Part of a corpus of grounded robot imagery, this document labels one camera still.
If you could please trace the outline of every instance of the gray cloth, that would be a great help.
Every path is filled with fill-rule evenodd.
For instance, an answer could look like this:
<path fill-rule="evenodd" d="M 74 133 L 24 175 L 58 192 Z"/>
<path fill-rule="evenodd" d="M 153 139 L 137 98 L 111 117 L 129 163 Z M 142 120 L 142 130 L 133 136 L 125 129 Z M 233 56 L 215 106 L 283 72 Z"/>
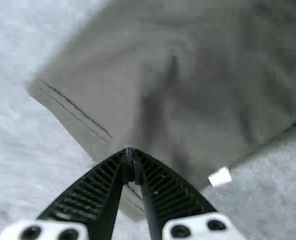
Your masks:
<path fill-rule="evenodd" d="M 296 1 L 113 1 L 29 93 L 96 162 L 135 147 L 201 190 L 296 125 Z"/>

